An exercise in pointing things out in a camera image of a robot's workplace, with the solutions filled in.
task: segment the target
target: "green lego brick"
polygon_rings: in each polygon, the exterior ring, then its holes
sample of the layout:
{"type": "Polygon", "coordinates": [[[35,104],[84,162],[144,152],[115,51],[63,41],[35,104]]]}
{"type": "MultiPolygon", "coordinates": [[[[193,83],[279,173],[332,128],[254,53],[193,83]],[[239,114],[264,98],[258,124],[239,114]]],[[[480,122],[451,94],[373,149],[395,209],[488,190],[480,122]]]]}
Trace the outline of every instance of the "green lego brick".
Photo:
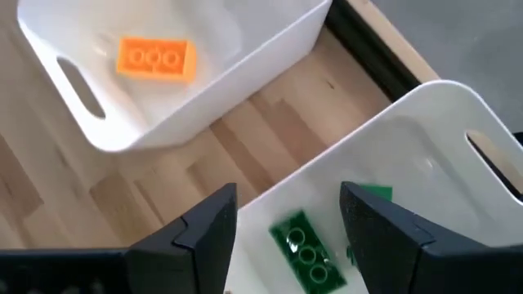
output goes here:
{"type": "Polygon", "coordinates": [[[327,294],[346,285],[304,212],[274,225],[270,234],[307,294],[327,294]]]}
{"type": "Polygon", "coordinates": [[[383,199],[392,201],[392,187],[381,186],[381,185],[368,185],[368,184],[359,184],[361,188],[367,190],[372,194],[375,194],[383,199]]]}
{"type": "MultiPolygon", "coordinates": [[[[381,186],[381,185],[363,185],[359,184],[361,188],[365,189],[367,192],[375,194],[383,199],[392,201],[392,187],[381,186]]],[[[356,263],[356,258],[354,256],[354,251],[352,251],[351,245],[346,247],[346,258],[351,260],[351,264],[358,267],[356,263]]]]}

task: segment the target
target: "white plastic bin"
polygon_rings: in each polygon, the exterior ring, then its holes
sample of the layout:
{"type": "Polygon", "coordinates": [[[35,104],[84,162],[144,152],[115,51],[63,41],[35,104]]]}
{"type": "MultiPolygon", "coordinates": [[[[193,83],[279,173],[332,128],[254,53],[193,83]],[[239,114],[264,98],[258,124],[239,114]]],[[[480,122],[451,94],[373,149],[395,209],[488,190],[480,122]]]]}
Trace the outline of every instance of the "white plastic bin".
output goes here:
{"type": "Polygon", "coordinates": [[[123,151],[188,141],[305,56],[331,0],[20,0],[18,19],[85,136],[123,151]],[[122,36],[186,38],[190,85],[115,72],[122,36]],[[105,112],[93,115],[57,63],[75,65],[105,112]]]}
{"type": "Polygon", "coordinates": [[[239,211],[235,250],[243,253],[234,255],[228,287],[234,293],[245,289],[237,281],[258,280],[253,285],[261,286],[248,293],[303,293],[269,233],[303,210],[346,278],[334,293],[366,293],[346,257],[344,180],[392,186],[394,203],[485,245],[523,243],[522,204],[474,150],[468,132],[488,137],[523,172],[521,146],[472,89],[447,81],[422,85],[239,211]],[[236,270],[238,260],[251,269],[236,270]]]}

